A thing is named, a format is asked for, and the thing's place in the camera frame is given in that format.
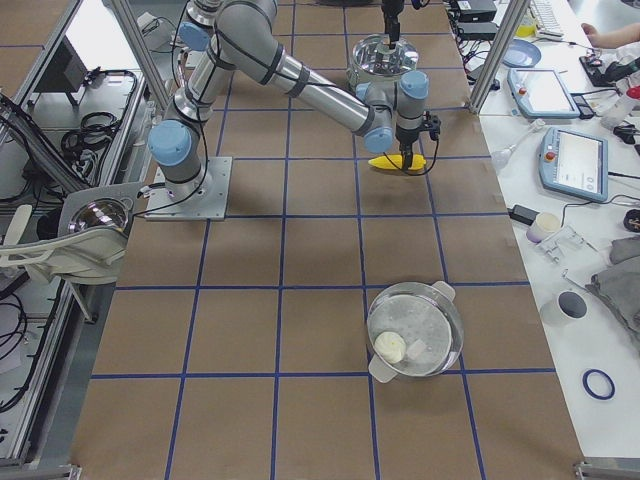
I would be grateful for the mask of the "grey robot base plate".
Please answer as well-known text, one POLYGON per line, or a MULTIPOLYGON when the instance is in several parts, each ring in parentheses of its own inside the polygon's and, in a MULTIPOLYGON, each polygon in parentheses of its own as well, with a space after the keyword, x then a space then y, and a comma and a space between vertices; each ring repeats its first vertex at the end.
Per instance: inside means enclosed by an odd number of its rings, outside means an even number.
POLYGON ((226 216, 232 172, 232 158, 200 157, 207 170, 195 180, 178 185, 167 182, 157 167, 143 217, 150 221, 223 221, 226 216))

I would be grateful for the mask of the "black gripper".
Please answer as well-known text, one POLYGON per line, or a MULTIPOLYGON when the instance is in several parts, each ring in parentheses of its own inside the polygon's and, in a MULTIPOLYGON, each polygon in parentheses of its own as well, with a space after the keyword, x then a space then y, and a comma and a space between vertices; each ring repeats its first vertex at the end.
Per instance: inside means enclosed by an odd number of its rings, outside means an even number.
POLYGON ((384 45, 390 49, 391 45, 395 46, 400 38, 399 15, 403 11, 403 0, 382 0, 381 10, 385 25, 384 45))
POLYGON ((417 129, 398 128, 399 154, 401 169, 411 168, 413 163, 413 145, 418 140, 417 129))

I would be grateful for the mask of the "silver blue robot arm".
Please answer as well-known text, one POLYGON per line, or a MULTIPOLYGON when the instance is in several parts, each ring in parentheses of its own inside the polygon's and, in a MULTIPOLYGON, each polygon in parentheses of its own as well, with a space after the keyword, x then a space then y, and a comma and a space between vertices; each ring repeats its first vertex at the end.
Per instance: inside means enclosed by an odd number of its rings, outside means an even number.
POLYGON ((425 73, 409 70, 392 82, 361 84, 350 93, 287 53, 273 34, 277 2, 191 1, 187 9, 190 18, 178 35, 203 55, 148 137, 171 202, 203 190, 207 166, 198 146, 213 103, 237 71, 328 116, 361 137, 371 153, 385 153, 397 143, 402 170, 410 168, 421 133, 438 138, 440 121, 426 106, 425 73))

